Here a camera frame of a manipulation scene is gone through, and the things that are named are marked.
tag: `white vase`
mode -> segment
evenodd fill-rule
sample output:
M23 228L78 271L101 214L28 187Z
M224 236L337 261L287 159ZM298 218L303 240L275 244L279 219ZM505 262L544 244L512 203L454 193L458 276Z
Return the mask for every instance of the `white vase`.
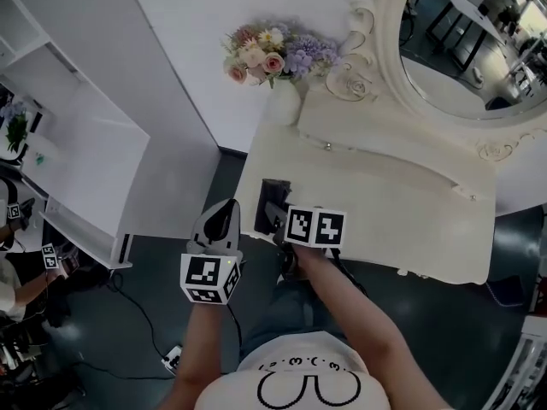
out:
M302 99L297 88L288 79L276 79L266 101L265 118L290 126L298 120Z

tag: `hand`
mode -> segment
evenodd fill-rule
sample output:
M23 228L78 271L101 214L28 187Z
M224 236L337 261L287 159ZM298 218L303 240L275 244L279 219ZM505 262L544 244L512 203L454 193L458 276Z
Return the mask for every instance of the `hand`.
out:
M8 222L9 229L15 234L21 229L21 219L13 219Z
M298 257L298 265L300 267L305 268L317 260L325 260L325 255L321 249L309 248L308 246L301 246L299 244L293 244L292 248Z
M60 269L51 269L46 272L46 278L48 281L48 284L53 283L57 278L62 276L62 272Z

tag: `purple flower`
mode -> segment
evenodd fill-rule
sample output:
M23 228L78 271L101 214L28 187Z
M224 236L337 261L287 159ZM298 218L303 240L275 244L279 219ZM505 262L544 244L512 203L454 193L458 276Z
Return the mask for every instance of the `purple flower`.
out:
M0 117L3 117L7 122L10 122L14 117L25 113L25 105L23 102L8 103L0 108Z
M294 73L298 76L305 76L309 72L309 66L312 64L312 57L306 55L304 50L297 50L296 53L289 53L285 59L285 73Z
M330 65L333 65L338 61L337 48L333 41L321 40L313 35L310 35L309 33L296 36L290 43L287 44L286 49L288 62L291 64L293 63L294 58L290 58L289 56L297 56L299 52L303 52L307 58L311 58L311 61L306 60L305 65L301 64L300 61L296 59L297 66L303 65L306 67L306 73L309 71L311 66L319 61L326 62ZM302 75L303 70L300 70L299 67L297 67L294 72Z

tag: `black cable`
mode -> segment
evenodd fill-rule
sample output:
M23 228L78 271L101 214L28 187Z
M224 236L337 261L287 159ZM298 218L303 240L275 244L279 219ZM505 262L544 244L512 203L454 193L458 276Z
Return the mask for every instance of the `black cable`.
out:
M116 281L115 281L115 276L118 276L119 279L120 279L120 283L119 284L116 284ZM154 330L154 326L152 325L152 321L150 320L150 318L148 317L148 314L146 314L146 312L144 311L144 308L142 308L140 306L140 304L135 301L132 297L130 297L127 293L125 293L121 288L123 287L123 276L121 275L121 273L113 273L112 274L112 278L110 279L110 282L112 283L112 285L106 285L106 287L112 291L113 293L119 293L120 295L122 295L123 297L125 297L130 303L132 303L135 307L138 308L138 310L143 314L144 318L146 319L146 321L148 322L148 325L150 327L150 335L152 337L152 345L154 346L154 350L157 352L157 354L162 358L162 360L165 360L166 359L166 355L162 353L162 351L160 351L160 349L158 349L157 347L157 344L156 344L156 331Z
M368 293L365 290L365 288L362 286L362 284L355 279L355 277L351 274L351 272L342 264L342 261L340 260L340 249L332 248L331 249L332 256L334 257L334 265L339 269L341 273L344 274L344 276L351 281L351 283L361 291L361 293L368 297Z
M228 310L230 310L230 314L232 315L232 319L233 319L234 323L236 324L236 327L238 328L239 349L241 349L241 345L242 345L242 342L243 342L243 340L241 338L241 326L239 326L239 322L236 319L236 315L233 313L232 307L230 307L230 304L226 304L226 306L228 307Z
M23 243L21 243L19 240L17 240L17 238L15 238L14 236L14 241L19 244L19 247L23 250L23 254L26 252L26 248L25 248L25 245Z
M174 379L174 377L123 377L121 375L115 374L108 369L102 369L102 367L96 367L92 365L91 363L88 363L87 361L76 361L69 367L76 367L76 366L87 366L90 369L93 369L97 372L103 372L108 373L111 377L118 378L118 379L125 379L125 380L158 380L158 381L168 381Z

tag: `potted plant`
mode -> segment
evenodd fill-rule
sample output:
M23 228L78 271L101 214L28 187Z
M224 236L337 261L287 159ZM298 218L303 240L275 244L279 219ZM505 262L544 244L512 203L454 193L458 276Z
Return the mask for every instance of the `potted plant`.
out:
M269 120L290 125L301 99L294 83L325 76L339 61L338 46L294 21L264 20L241 26L222 45L228 56L224 71L236 82L273 88L266 105Z
M13 102L13 99L0 108L0 117L8 123L8 150L17 152L26 138L26 108L23 102Z

